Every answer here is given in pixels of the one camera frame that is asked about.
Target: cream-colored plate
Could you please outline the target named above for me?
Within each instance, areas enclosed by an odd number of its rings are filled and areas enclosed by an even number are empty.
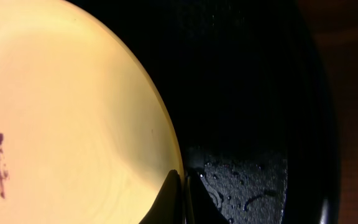
[[[171,169],[168,113],[109,29],[64,1],[0,0],[0,223],[139,223]]]

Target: white plate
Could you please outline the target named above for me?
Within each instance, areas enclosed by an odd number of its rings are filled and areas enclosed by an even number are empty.
[[[0,223],[138,223],[183,176],[146,71],[64,1],[0,0],[0,134]]]

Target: wooden table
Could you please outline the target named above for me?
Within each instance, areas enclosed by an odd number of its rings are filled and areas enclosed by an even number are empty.
[[[341,148],[340,224],[358,223],[358,1],[299,0],[328,74]]]

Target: brown wooden surface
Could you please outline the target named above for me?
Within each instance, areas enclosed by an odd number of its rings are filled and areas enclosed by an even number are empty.
[[[340,224],[358,223],[358,0],[299,0],[328,74],[342,160]]]

